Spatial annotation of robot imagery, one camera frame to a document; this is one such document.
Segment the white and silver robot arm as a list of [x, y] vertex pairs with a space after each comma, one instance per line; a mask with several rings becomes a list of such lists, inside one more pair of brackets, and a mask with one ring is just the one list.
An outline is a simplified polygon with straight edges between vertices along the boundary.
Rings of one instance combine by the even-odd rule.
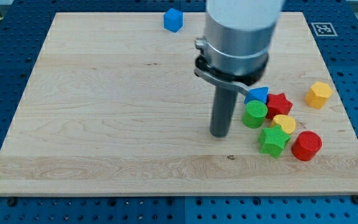
[[207, 0], [195, 74], [225, 93], [248, 94], [262, 76], [284, 0]]

